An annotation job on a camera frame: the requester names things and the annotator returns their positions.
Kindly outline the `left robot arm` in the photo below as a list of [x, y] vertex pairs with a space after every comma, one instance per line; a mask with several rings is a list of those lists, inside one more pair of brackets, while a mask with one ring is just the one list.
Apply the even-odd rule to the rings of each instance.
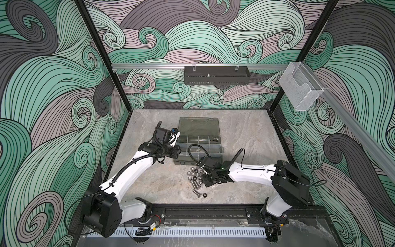
[[81, 223], [103, 237], [110, 237], [119, 225], [133, 219], [148, 218], [148, 201], [137, 198], [125, 202], [122, 199], [138, 177], [157, 160], [178, 158], [180, 154], [181, 148], [176, 144], [164, 148], [149, 142], [141, 144], [131, 161], [115, 176], [99, 186], [88, 188], [81, 200]]

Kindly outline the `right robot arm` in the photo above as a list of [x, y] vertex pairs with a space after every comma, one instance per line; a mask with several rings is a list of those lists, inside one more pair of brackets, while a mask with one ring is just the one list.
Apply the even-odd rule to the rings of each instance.
[[278, 160], [271, 165], [246, 165], [236, 161], [220, 164], [205, 157], [199, 167], [206, 187], [228, 182], [251, 182], [274, 189], [275, 193], [265, 199], [258, 214], [259, 223], [269, 226], [287, 224], [286, 211], [308, 207], [310, 179], [286, 161]]

